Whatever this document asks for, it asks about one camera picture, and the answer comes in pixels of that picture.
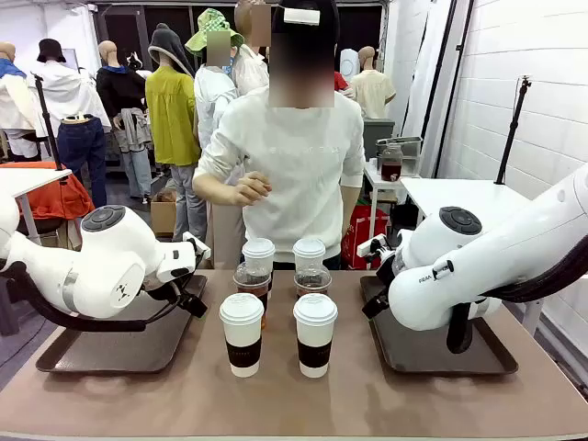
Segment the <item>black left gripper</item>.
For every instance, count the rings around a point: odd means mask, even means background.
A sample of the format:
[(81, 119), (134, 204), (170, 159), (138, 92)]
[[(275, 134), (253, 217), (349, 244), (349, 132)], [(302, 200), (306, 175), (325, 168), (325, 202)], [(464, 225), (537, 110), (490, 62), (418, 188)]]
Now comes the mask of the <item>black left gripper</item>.
[(154, 314), (154, 318), (163, 318), (176, 309), (202, 318), (208, 310), (202, 299), (207, 281), (208, 279), (202, 275), (186, 275), (166, 282), (159, 288), (146, 290), (152, 299), (166, 303), (166, 306)]

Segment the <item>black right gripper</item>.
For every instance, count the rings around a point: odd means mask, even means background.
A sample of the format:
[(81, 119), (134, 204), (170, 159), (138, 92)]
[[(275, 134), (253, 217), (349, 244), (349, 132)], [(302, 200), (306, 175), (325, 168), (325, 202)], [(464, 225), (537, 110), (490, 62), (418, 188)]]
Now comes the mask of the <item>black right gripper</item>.
[(390, 307), (389, 289), (391, 282), (395, 278), (394, 261), (395, 257), (390, 256), (382, 262), (374, 276), (361, 277), (361, 289), (364, 299), (362, 312), (369, 320)]

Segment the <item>person's right hand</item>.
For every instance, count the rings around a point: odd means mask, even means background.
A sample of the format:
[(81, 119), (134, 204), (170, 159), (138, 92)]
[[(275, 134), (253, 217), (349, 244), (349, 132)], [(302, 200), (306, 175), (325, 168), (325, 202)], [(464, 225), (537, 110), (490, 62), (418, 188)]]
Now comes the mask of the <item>person's right hand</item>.
[(272, 191), (269, 179), (260, 172), (249, 172), (238, 180), (234, 189), (234, 202), (240, 206), (253, 206)]

